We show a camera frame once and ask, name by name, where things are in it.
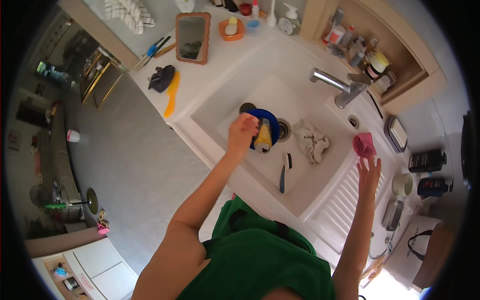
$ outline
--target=cabinet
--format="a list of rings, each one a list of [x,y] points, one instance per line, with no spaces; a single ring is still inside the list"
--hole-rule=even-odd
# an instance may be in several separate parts
[[[300,35],[325,48],[322,37],[338,7],[344,10],[340,23],[355,26],[354,34],[379,39],[377,51],[391,63],[398,82],[381,94],[373,84],[370,93],[391,115],[433,96],[447,82],[430,49],[413,28],[383,0],[308,0]],[[351,72],[360,72],[347,61],[340,60]]]
[[[123,300],[129,298],[137,274],[128,266],[108,238],[61,253],[32,259],[46,286],[57,299]],[[69,291],[52,270],[61,263],[79,288]]]

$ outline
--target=chrome faucet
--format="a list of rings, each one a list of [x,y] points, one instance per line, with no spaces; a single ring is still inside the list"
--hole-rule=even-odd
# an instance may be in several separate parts
[[[350,101],[352,101],[372,83],[368,75],[365,73],[349,73],[347,77],[352,81],[350,85],[317,68],[313,68],[312,72],[310,73],[311,82],[315,83],[317,80],[321,80],[326,84],[333,85],[342,91],[340,95],[335,97],[335,104],[339,108],[345,108]]]

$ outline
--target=beige cloth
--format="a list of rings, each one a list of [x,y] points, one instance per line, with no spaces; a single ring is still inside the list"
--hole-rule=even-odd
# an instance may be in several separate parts
[[[300,150],[305,154],[311,164],[320,163],[323,153],[330,143],[324,133],[317,131],[315,126],[307,120],[300,120],[292,127],[297,138]]]

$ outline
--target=grey tiled floor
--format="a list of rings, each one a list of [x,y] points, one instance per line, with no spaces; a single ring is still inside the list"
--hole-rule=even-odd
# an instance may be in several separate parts
[[[100,111],[81,104],[73,92],[62,100],[67,127],[81,135],[69,144],[78,188],[83,195],[89,187],[95,190],[110,223],[107,236],[140,274],[177,208],[210,170],[127,75]],[[226,187],[200,231],[201,241],[211,237],[231,195]]]

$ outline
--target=white cup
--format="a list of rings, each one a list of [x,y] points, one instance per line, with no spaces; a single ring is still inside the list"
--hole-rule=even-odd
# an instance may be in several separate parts
[[[75,130],[68,129],[67,131],[67,141],[76,143],[80,140],[80,134],[79,132],[76,132]]]
[[[392,180],[392,192],[399,196],[408,196],[413,189],[413,176],[410,173],[396,174]]]

